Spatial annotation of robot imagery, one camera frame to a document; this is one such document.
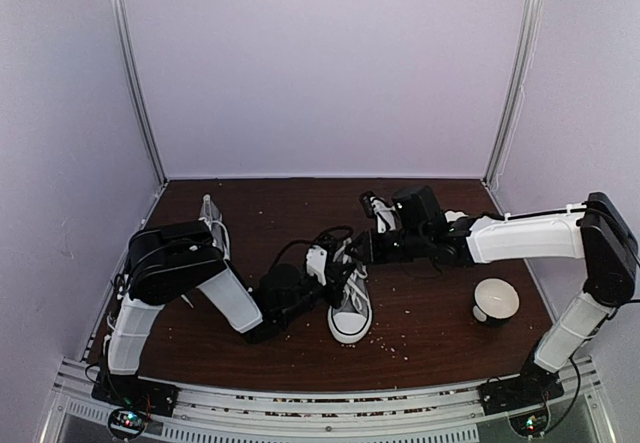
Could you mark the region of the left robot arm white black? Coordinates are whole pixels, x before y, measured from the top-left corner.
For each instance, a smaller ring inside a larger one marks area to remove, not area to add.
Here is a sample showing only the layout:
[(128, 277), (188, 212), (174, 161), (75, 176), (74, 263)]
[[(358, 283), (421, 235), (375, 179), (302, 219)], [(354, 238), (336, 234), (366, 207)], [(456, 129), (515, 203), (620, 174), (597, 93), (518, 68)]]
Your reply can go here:
[(352, 228), (344, 237), (329, 228), (306, 241), (302, 266), (274, 258), (255, 289), (241, 279), (230, 259), (225, 226), (180, 223), (139, 231), (117, 290), (120, 307), (105, 337), (99, 380), (123, 407), (144, 396), (140, 357), (159, 313), (191, 290), (200, 291), (250, 344), (265, 342), (323, 300), (333, 308), (360, 265), (350, 253)]

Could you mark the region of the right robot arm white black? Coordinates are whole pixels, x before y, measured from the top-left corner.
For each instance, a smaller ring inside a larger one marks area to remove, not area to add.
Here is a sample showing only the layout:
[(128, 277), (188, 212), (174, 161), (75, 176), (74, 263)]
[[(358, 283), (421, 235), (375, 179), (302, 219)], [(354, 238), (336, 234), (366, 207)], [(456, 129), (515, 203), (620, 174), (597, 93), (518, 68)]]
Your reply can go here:
[(545, 394), (579, 347), (633, 300), (638, 241), (602, 192), (579, 204), (520, 215), (443, 210), (428, 186), (403, 188), (390, 203), (364, 193), (361, 204), (378, 226), (361, 233), (347, 253), (365, 265), (416, 258), (452, 267), (533, 258), (584, 261), (582, 290), (533, 347), (513, 382), (519, 403), (533, 404)]

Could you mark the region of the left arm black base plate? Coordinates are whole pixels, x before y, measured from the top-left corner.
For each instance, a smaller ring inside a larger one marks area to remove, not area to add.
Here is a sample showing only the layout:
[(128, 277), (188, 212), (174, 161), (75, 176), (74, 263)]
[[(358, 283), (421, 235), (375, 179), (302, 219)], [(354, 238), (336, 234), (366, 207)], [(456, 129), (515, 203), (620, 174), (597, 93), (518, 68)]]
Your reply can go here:
[(163, 417), (173, 415), (178, 394), (172, 384), (107, 373), (99, 374), (91, 392), (98, 401)]

